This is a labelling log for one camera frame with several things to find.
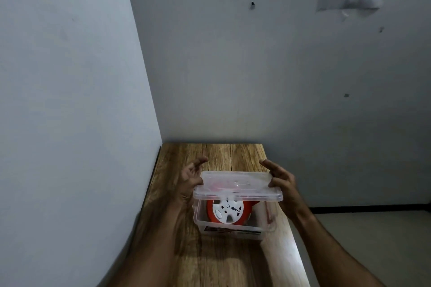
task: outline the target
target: wooden surface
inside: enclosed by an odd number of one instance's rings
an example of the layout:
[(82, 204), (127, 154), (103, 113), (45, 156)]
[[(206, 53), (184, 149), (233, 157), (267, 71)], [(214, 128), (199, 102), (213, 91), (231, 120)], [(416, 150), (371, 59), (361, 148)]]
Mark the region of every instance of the wooden surface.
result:
[[(132, 249), (150, 234), (168, 200), (180, 169), (198, 155), (209, 162), (203, 170), (267, 171), (261, 144), (164, 143), (138, 220)], [(201, 235), (193, 210), (183, 221), (175, 247), (170, 286), (309, 286), (286, 216), (280, 207), (277, 229), (264, 241), (237, 240)]]

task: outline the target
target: baseboard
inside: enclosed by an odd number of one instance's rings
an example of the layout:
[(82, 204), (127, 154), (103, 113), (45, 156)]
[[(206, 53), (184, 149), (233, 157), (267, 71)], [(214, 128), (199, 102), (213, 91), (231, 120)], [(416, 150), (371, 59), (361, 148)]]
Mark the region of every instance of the baseboard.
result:
[(376, 206), (355, 207), (314, 207), (310, 208), (314, 214), (319, 213), (355, 213), (355, 212), (386, 212), (386, 211), (417, 211), (431, 212), (431, 203), (428, 204), (391, 204)]

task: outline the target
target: clear lid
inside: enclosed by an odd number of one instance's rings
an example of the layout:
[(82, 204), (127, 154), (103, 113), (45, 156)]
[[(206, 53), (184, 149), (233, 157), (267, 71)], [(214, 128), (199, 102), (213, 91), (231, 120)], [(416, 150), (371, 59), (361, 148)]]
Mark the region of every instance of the clear lid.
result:
[(193, 197), (197, 200), (283, 200), (280, 187), (268, 187), (272, 178), (268, 172), (204, 171), (201, 177), (203, 185), (198, 185), (193, 191)]

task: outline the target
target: plastic box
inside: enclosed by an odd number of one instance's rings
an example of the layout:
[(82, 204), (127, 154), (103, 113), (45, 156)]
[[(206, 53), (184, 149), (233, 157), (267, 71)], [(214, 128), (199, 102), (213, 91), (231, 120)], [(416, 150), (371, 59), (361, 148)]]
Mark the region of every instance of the plastic box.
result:
[[(276, 202), (283, 200), (279, 187), (268, 187), (272, 176), (266, 172), (204, 171), (203, 185), (193, 192), (194, 222), (205, 235), (232, 236), (262, 240), (275, 229)], [(207, 214), (208, 200), (255, 201), (244, 225), (212, 222)]]

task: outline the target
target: floor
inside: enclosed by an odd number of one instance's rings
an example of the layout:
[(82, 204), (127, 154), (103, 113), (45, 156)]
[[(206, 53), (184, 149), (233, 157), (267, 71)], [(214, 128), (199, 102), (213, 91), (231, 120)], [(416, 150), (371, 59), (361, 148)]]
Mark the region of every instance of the floor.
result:
[[(337, 213), (317, 217), (350, 254), (387, 286), (431, 286), (430, 213)], [(298, 232), (292, 230), (310, 286), (318, 287), (305, 246)]]

